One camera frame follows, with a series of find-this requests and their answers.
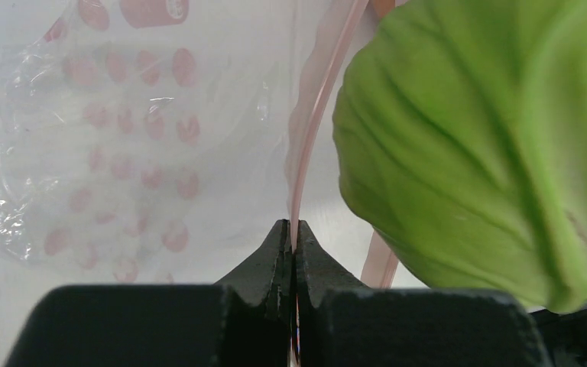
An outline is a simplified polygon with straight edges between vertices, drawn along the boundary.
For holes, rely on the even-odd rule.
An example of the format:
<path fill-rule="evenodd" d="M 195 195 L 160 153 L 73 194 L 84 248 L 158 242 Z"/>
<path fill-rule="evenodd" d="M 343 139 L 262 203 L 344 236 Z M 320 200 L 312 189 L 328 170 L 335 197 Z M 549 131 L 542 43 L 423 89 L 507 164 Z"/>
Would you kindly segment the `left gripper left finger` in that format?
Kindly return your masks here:
<path fill-rule="evenodd" d="M 8 366 L 286 366 L 289 223 L 214 284 L 72 284 L 35 305 Z"/>

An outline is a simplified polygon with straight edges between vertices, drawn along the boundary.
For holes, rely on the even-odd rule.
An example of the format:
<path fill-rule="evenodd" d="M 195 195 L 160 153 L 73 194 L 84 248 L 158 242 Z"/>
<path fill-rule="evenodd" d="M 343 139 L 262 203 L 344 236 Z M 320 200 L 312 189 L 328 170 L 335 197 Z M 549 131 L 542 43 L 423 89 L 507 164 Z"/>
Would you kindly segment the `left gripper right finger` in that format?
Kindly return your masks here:
<path fill-rule="evenodd" d="M 374 289 L 291 229 L 301 366 L 549 366 L 532 317 L 484 289 Z"/>

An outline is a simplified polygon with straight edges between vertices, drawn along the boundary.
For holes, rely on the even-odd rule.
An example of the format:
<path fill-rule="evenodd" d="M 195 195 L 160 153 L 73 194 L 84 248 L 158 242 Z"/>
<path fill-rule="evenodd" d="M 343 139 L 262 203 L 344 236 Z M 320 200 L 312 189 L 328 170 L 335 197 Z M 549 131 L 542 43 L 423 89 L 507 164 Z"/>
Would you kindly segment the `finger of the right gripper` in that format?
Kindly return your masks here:
<path fill-rule="evenodd" d="M 553 366 L 587 367 L 587 304 L 574 313 L 537 310 L 531 316 Z"/>

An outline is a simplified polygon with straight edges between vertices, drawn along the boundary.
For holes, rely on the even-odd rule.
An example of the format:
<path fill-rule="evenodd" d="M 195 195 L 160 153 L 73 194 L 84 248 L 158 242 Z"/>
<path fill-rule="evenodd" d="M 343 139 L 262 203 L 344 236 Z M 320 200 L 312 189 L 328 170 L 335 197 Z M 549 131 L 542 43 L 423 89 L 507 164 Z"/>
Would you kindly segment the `clear pink zip top bag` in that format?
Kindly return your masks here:
<path fill-rule="evenodd" d="M 368 10 L 393 1 L 70 1 L 0 51 L 0 252 L 79 281 L 196 281 L 277 220 Z"/>

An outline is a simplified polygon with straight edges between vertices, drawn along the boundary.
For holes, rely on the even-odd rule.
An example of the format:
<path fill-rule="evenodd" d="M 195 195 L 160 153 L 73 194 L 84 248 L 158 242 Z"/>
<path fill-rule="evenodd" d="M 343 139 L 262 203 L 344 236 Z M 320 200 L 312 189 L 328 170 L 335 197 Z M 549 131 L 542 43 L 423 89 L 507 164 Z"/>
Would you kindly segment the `green toy cabbage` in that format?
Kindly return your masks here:
<path fill-rule="evenodd" d="M 348 65 L 339 187 L 431 288 L 587 303 L 587 1 L 410 1 Z"/>

